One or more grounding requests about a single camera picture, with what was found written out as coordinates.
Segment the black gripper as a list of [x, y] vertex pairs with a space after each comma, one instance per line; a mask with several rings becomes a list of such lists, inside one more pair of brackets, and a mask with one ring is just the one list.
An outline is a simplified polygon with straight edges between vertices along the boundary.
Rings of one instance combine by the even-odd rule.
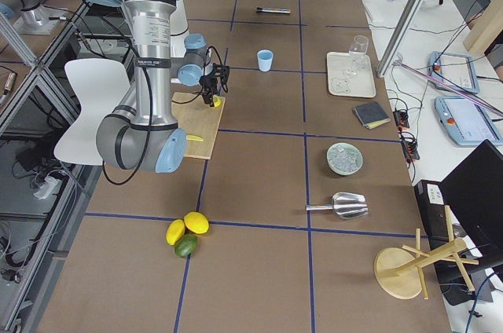
[[218, 107], [218, 83], [220, 83], [222, 90], [227, 93], [229, 73], [229, 66], [213, 63], [209, 74], [200, 78], [201, 96], [205, 104]]

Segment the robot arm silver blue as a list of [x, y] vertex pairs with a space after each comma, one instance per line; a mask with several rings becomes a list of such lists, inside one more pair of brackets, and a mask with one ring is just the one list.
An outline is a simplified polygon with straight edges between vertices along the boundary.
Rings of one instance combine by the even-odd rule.
[[184, 39], [185, 52], [171, 56], [171, 23], [182, 0], [84, 0], [120, 8], [132, 34], [135, 83], [97, 128], [96, 144], [108, 165], [170, 173], [185, 155], [186, 133], [171, 113], [171, 80], [201, 86], [204, 102], [213, 103], [227, 66], [211, 62], [200, 34]]

